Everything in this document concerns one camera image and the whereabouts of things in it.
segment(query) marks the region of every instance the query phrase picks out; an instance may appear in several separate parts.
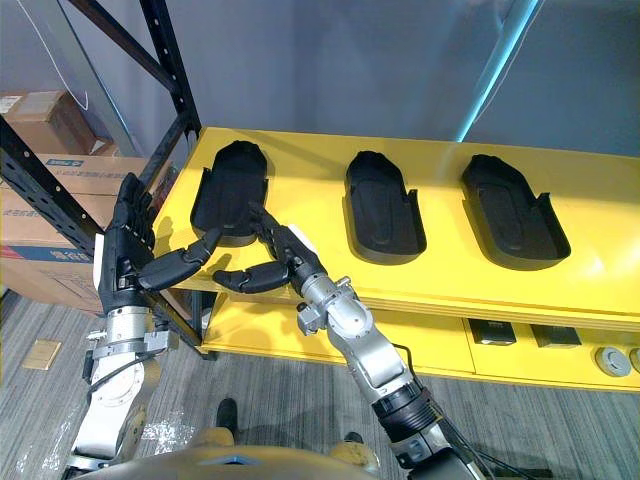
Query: blue light strip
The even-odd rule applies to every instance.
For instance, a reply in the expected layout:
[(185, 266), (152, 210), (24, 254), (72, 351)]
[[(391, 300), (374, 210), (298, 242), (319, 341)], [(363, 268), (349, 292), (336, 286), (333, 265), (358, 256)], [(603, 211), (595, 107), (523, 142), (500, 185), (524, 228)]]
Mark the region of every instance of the blue light strip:
[(500, 77), (507, 60), (518, 44), (529, 19), (535, 12), (539, 0), (515, 0), (509, 15), (505, 19), (502, 34), (498, 39), (482, 75), (478, 79), (475, 91), (479, 92), (472, 101), (472, 107), (456, 135), (455, 141), (462, 142), (478, 115), (478, 112), (491, 93), (491, 89)]

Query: black cable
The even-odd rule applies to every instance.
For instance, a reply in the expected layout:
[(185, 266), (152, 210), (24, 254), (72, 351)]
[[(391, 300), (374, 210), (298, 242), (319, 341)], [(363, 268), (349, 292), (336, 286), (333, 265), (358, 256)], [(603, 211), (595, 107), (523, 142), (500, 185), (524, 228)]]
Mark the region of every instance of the black cable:
[(527, 480), (536, 480), (535, 477), (532, 477), (531, 475), (529, 475), (527, 472), (520, 470), (519, 468), (513, 467), (511, 465), (509, 465), (508, 463), (503, 462), (502, 460), (498, 460), (495, 457), (492, 457), (491, 455), (489, 455), (488, 453), (484, 453), (484, 452), (478, 452), (478, 454), (480, 456), (482, 456), (483, 458), (485, 458), (486, 460), (489, 460), (491, 463), (495, 463), (496, 465), (506, 469), (506, 470), (510, 470), (513, 473), (515, 473), (516, 475), (520, 475), (522, 478), (526, 478)]
[(400, 350), (404, 350), (404, 352), (407, 354), (407, 364), (409, 366), (409, 371), (411, 372), (411, 375), (413, 375), (413, 381), (416, 382), (416, 385), (418, 385), (418, 387), (423, 388), (422, 383), (420, 383), (420, 380), (416, 375), (416, 371), (413, 369), (413, 357), (411, 356), (411, 350), (409, 349), (409, 347), (405, 345), (400, 345), (399, 343), (392, 343), (391, 345), (393, 345), (396, 348), (399, 348)]
[[(416, 384), (418, 385), (418, 387), (423, 388), (422, 384), (420, 383), (420, 380), (418, 379), (418, 376), (416, 375), (415, 370), (413, 369), (413, 357), (411, 355), (411, 349), (405, 345), (400, 345), (398, 343), (392, 343), (392, 345), (395, 348), (399, 348), (400, 350), (404, 350), (404, 352), (407, 354), (407, 364), (409, 367), (409, 371), (411, 372), (411, 374), (413, 375), (413, 380), (414, 382), (416, 382)], [(442, 408), (440, 407), (440, 405), (438, 405), (438, 403), (431, 399), (433, 406), (436, 408), (436, 410), (438, 411), (438, 413), (442, 416), (442, 418), (447, 422), (447, 425), (449, 425), (449, 427), (451, 428), (451, 430), (453, 431), (453, 433), (455, 433), (455, 435), (458, 437), (458, 439), (460, 440), (460, 442), (462, 443), (463, 446), (465, 446), (467, 449), (469, 449), (469, 451), (473, 454), (473, 456), (478, 460), (478, 463), (487, 471), (487, 473), (489, 474), (489, 476), (492, 478), (492, 480), (496, 480), (495, 475), (493, 474), (493, 471), (487, 466), (487, 464), (484, 462), (484, 459), (502, 467), (502, 468), (506, 468), (507, 470), (510, 470), (511, 472), (520, 475), (522, 478), (525, 478), (526, 480), (536, 480), (535, 477), (532, 477), (531, 475), (529, 475), (528, 473), (520, 470), (517, 467), (514, 467), (512, 465), (509, 465), (508, 463), (505, 463), (501, 460), (498, 460), (495, 457), (492, 457), (491, 455), (484, 453), (483, 451), (480, 450), (476, 450), (468, 441), (467, 439), (464, 437), (464, 435), (462, 435), (462, 433), (460, 432), (460, 430), (457, 429), (457, 427), (453, 424), (453, 422), (451, 421), (451, 419), (444, 413), (444, 410), (442, 410)]]
[(155, 357), (156, 355), (157, 355), (156, 352), (143, 353), (140, 356), (138, 356), (136, 359), (131, 360), (129, 363), (125, 363), (121, 367), (116, 368), (113, 372), (109, 372), (107, 375), (102, 377), (96, 383), (91, 384), (89, 386), (89, 391), (87, 391), (87, 403), (91, 404), (91, 395), (93, 394), (93, 392), (98, 390), (102, 385), (107, 383), (109, 380), (111, 380), (113, 377), (118, 375), (120, 372), (124, 372), (127, 368), (132, 367), (132, 366), (134, 366), (134, 365), (136, 365), (138, 363), (142, 363), (142, 362), (144, 362), (146, 360), (149, 360), (149, 359)]

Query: gray carpet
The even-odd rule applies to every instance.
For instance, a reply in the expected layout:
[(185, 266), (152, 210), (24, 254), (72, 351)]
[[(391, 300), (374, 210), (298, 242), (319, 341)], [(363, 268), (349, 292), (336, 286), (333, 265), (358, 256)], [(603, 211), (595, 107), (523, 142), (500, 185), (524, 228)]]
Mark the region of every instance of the gray carpet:
[[(87, 332), (100, 321), (9, 293), (2, 302), (0, 478), (55, 479), (84, 412), (80, 378)], [(36, 338), (62, 341), (47, 372), (20, 366)], [(377, 452), (382, 477), (404, 478), (383, 430), (343, 367), (221, 354), (186, 346), (162, 360), (139, 456), (179, 449), (214, 421), (226, 396), (239, 404), (240, 444), (328, 452), (348, 431)], [(554, 478), (637, 479), (639, 396), (423, 377), (477, 448)]]

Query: gray wall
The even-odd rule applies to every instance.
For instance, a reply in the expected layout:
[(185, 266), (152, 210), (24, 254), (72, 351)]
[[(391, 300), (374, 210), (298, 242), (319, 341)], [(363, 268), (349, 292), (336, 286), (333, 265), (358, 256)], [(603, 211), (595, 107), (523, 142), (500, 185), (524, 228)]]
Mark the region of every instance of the gray wall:
[[(0, 88), (60, 88), (22, 12), (15, 2), (0, 1)], [(203, 124), (439, 140), (453, 139), (463, 121), (511, 5), (167, 3)], [(102, 4), (153, 50), (137, 2)], [(149, 154), (173, 118), (169, 96), (74, 7), (63, 5)], [(547, 0), (467, 140), (638, 155), (639, 5)]]
[(640, 155), (639, 7), (547, 0), (467, 140)]

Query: black box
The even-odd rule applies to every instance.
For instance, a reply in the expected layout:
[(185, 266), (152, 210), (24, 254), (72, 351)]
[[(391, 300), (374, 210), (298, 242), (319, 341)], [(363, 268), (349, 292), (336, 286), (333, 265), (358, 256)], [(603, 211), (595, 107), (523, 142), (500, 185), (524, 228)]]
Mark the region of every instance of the black box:
[(573, 348), (582, 345), (578, 332), (572, 327), (531, 325), (531, 330), (540, 348)]
[(482, 345), (511, 345), (516, 343), (516, 335), (509, 322), (469, 319), (473, 341)]

